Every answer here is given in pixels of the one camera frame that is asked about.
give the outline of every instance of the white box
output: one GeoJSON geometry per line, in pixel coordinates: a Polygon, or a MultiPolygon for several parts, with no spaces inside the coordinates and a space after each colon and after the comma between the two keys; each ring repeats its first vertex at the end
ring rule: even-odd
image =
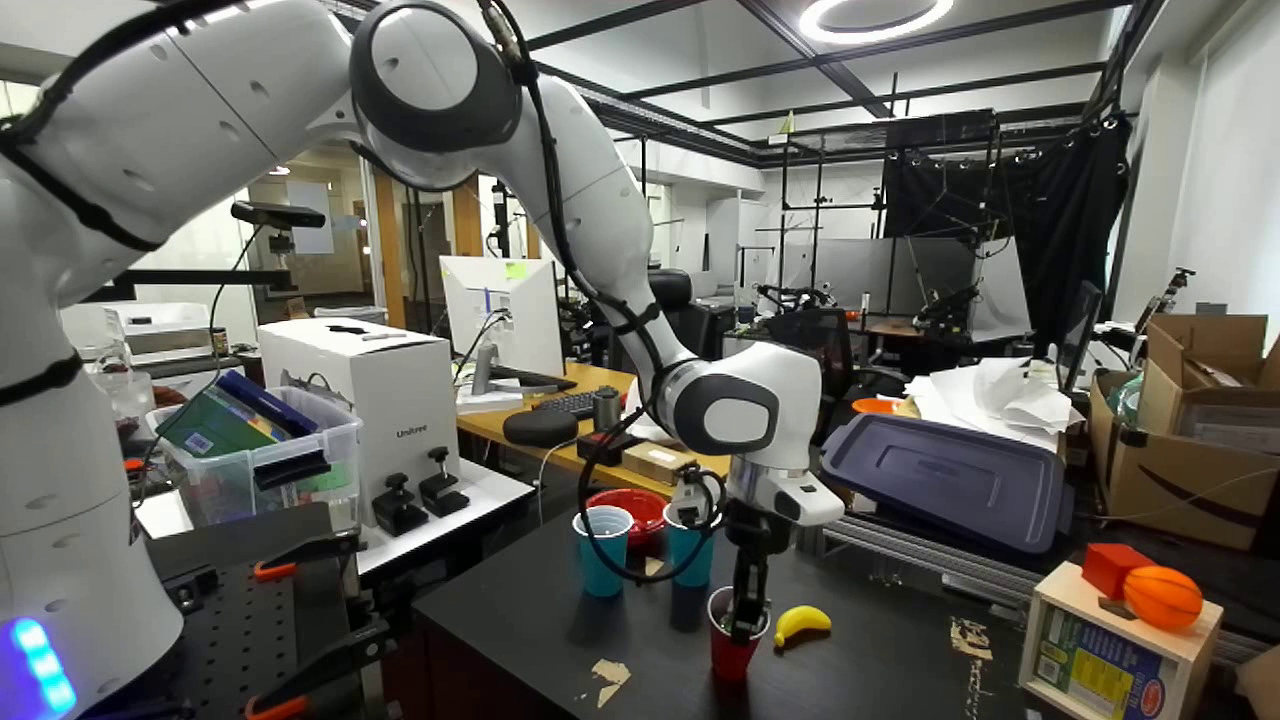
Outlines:
{"type": "Polygon", "coordinates": [[[1196,715],[1221,619],[1204,601],[1187,631],[1161,631],[1115,616],[1082,562],[1061,562],[1031,594],[1022,689],[1082,720],[1196,715]]]}
{"type": "Polygon", "coordinates": [[[345,397],[361,417],[361,516],[386,478],[418,489],[442,470],[427,452],[450,446],[455,470],[455,403],[450,339],[364,319],[283,319],[262,328],[266,381],[345,397]]]}

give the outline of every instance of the label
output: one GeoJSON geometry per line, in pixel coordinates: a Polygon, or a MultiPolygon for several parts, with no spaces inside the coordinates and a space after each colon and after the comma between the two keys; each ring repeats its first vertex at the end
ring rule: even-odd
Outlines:
{"type": "Polygon", "coordinates": [[[1095,715],[1157,720],[1178,664],[1115,631],[1049,609],[1035,647],[1035,681],[1082,701],[1095,715]]]}

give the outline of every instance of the ceiling light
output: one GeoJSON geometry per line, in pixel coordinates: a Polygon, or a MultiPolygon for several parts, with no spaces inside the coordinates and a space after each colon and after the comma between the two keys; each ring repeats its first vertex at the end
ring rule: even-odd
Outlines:
{"type": "Polygon", "coordinates": [[[917,15],[906,15],[897,23],[882,23],[882,29],[861,29],[861,33],[832,33],[824,29],[824,18],[850,0],[815,0],[802,12],[795,29],[803,41],[815,41],[815,45],[885,45],[885,41],[897,41],[897,35],[914,35],[914,33],[924,33],[927,23],[944,18],[956,0],[934,0],[924,12],[917,15]]]}

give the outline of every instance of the black cable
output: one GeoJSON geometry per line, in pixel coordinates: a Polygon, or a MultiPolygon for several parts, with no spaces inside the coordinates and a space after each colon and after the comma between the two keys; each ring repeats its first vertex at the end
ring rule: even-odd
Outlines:
{"type": "Polygon", "coordinates": [[[654,403],[639,403],[639,408],[634,408],[622,422],[614,422],[614,428],[601,435],[601,445],[592,445],[589,465],[584,465],[584,470],[575,474],[575,512],[579,512],[579,521],[584,521],[589,547],[598,550],[598,561],[601,561],[607,572],[618,572],[618,575],[623,575],[623,579],[634,579],[634,583],[663,583],[663,579],[675,579],[684,566],[691,566],[691,561],[696,561],[696,554],[706,550],[706,545],[715,536],[715,521],[722,521],[722,512],[713,506],[713,512],[706,516],[706,524],[696,524],[702,536],[696,536],[691,550],[689,550],[675,566],[669,566],[669,572],[660,572],[660,575],[639,575],[639,572],[634,572],[634,566],[622,566],[622,562],[604,550],[598,528],[589,524],[592,470],[598,470],[601,457],[604,457],[649,408],[654,408],[654,403]]]}
{"type": "MultiPolygon", "coordinates": [[[[236,255],[233,270],[244,262],[253,240],[256,240],[256,230],[239,243],[239,255],[236,255]]],[[[214,351],[216,351],[216,339],[214,339],[214,332],[216,332],[216,302],[226,299],[226,286],[228,286],[228,277],[216,285],[216,292],[214,292],[214,299],[209,299],[209,342],[214,342],[214,351]]]]}
{"type": "MultiPolygon", "coordinates": [[[[506,0],[481,0],[481,4],[486,4],[486,15],[497,15],[497,12],[501,12],[497,18],[510,23],[512,45],[517,45],[517,47],[512,47],[512,50],[517,50],[517,55],[512,55],[512,71],[517,71],[517,78],[527,89],[531,110],[535,110],[535,120],[540,120],[549,211],[553,211],[553,236],[557,236],[557,249],[560,249],[566,277],[589,295],[589,302],[604,302],[607,312],[618,312],[618,317],[623,319],[623,328],[634,328],[634,332],[639,335],[639,346],[654,355],[654,366],[657,366],[657,381],[654,381],[649,391],[660,397],[660,388],[663,388],[663,381],[674,374],[674,366],[660,365],[657,339],[649,335],[649,319],[639,319],[623,299],[592,292],[592,286],[584,285],[584,277],[575,270],[575,255],[574,255],[574,249],[567,249],[567,223],[566,223],[560,150],[557,150],[553,120],[549,120],[549,107],[545,107],[545,90],[540,90],[540,85],[535,85],[535,62],[527,58],[524,33],[520,33],[520,23],[517,23],[517,15],[512,15],[512,8],[510,8],[506,0]]],[[[601,445],[589,452],[589,465],[584,465],[584,470],[579,470],[579,478],[575,478],[579,516],[589,512],[589,489],[592,489],[592,470],[598,470],[601,457],[614,446],[614,438],[622,438],[622,435],[654,408],[654,397],[649,397],[634,417],[623,417],[618,428],[607,428],[607,430],[601,435],[601,445]]],[[[706,547],[708,536],[715,533],[715,516],[708,516],[708,521],[702,524],[702,545],[689,550],[689,561],[684,561],[679,566],[663,572],[663,575],[637,575],[637,572],[622,566],[618,561],[607,561],[604,547],[601,547],[598,528],[589,524],[589,516],[584,516],[584,533],[589,533],[589,545],[592,545],[592,550],[601,554],[601,562],[604,562],[607,572],[618,572],[618,575],[623,575],[623,579],[637,579],[637,583],[660,583],[660,579],[679,575],[679,572],[702,554],[702,547],[706,547]]]]}
{"type": "Polygon", "coordinates": [[[465,374],[465,366],[472,365],[481,339],[486,339],[497,325],[506,325],[506,319],[512,319],[510,307],[494,312],[494,317],[481,325],[481,332],[472,335],[470,351],[465,351],[465,355],[455,361],[455,366],[453,366],[453,385],[455,385],[455,381],[465,374]]]}

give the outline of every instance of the white robotic arm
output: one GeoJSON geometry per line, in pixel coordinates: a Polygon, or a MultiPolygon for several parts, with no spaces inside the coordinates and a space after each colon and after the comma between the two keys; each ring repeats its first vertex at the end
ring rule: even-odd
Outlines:
{"type": "Polygon", "coordinates": [[[0,647],[36,619],[74,711],[162,660],[182,616],[57,307],[318,138],[352,138],[418,187],[506,174],[622,332],[660,422],[737,457],[744,506],[842,516],[809,474],[820,366],[774,342],[722,365],[679,346],[649,286],[634,170],[589,104],[535,78],[506,15],[487,18],[506,47],[427,0],[374,12],[358,41],[318,0],[174,0],[69,62],[32,115],[0,120],[0,647]]]}
{"type": "Polygon", "coordinates": [[[367,150],[426,187],[506,174],[622,332],[657,420],[696,452],[737,457],[727,492],[744,504],[789,524],[832,524],[843,506],[809,474],[815,361],[775,342],[696,361],[657,312],[654,223],[614,137],[567,85],[527,71],[517,35],[501,45],[506,50],[442,4],[374,12],[352,45],[367,150]]]}

